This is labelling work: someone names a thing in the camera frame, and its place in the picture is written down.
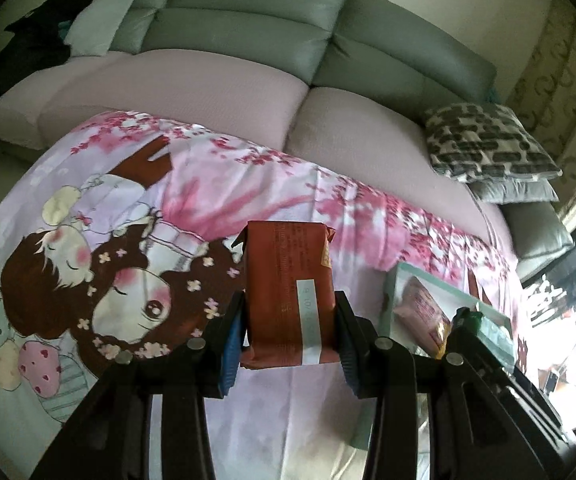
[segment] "gray pillow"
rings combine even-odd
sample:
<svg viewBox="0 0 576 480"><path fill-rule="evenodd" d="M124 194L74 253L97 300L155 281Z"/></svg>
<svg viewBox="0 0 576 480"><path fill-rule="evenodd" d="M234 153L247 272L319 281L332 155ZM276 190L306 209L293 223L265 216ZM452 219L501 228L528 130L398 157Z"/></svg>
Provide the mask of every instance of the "gray pillow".
<svg viewBox="0 0 576 480"><path fill-rule="evenodd" d="M481 202L512 204L526 202L558 202L559 197L547 180L478 180L468 184L472 194Z"/></svg>
<svg viewBox="0 0 576 480"><path fill-rule="evenodd" d="M105 56L133 0L92 0L79 12L63 43L71 56Z"/></svg>
<svg viewBox="0 0 576 480"><path fill-rule="evenodd" d="M551 261L574 247L570 233L548 202L506 204L501 212L519 260L548 256Z"/></svg>
<svg viewBox="0 0 576 480"><path fill-rule="evenodd" d="M437 173L459 182L544 180L561 175L514 112L495 104L453 104L424 114L428 150Z"/></svg>

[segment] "silver screw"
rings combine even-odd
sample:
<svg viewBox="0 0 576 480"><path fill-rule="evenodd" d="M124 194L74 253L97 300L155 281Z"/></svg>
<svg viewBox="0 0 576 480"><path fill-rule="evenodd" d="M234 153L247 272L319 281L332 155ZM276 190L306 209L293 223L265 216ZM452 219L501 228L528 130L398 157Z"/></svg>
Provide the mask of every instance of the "silver screw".
<svg viewBox="0 0 576 480"><path fill-rule="evenodd" d="M446 355L446 361L449 362L452 366L461 366L463 364L463 356L461 354L457 354L456 352L450 352Z"/></svg>
<svg viewBox="0 0 576 480"><path fill-rule="evenodd" d="M186 343L186 345L191 350L201 350L206 346L206 339L203 337L193 337L192 339L188 339L188 343Z"/></svg>
<svg viewBox="0 0 576 480"><path fill-rule="evenodd" d="M122 350L117 354L117 357L114 358L115 363L119 363L120 365L129 365L130 361L132 361L132 353L128 350Z"/></svg>
<svg viewBox="0 0 576 480"><path fill-rule="evenodd" d="M374 340L374 346L379 350L389 350L394 346L394 342L389 337L377 337Z"/></svg>

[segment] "pink snack package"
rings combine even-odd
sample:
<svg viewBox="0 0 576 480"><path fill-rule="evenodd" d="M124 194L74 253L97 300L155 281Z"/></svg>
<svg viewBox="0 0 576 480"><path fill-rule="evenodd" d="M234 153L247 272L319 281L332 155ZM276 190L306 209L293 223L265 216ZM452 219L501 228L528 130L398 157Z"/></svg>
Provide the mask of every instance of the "pink snack package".
<svg viewBox="0 0 576 480"><path fill-rule="evenodd" d="M394 313L410 331L415 343L428 355L441 358L450 333L450 320L416 277L405 284Z"/></svg>

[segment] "white pillow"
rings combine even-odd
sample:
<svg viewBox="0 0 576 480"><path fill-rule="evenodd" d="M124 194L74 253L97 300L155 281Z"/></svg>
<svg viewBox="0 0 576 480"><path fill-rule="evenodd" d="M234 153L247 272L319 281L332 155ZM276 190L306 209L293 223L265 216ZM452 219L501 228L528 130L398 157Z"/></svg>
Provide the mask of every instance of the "white pillow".
<svg viewBox="0 0 576 480"><path fill-rule="evenodd" d="M93 0L79 12L63 41L71 56L105 56L133 0Z"/></svg>

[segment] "cartoon girl's eye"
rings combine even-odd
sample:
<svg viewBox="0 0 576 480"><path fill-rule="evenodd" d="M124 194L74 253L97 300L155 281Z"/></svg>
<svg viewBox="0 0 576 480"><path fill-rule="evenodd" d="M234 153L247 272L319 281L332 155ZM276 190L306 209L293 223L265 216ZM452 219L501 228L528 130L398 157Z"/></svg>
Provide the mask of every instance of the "cartoon girl's eye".
<svg viewBox="0 0 576 480"><path fill-rule="evenodd" d="M161 301L150 300L146 303L143 313L146 317L157 320L164 314L164 306L161 304Z"/></svg>

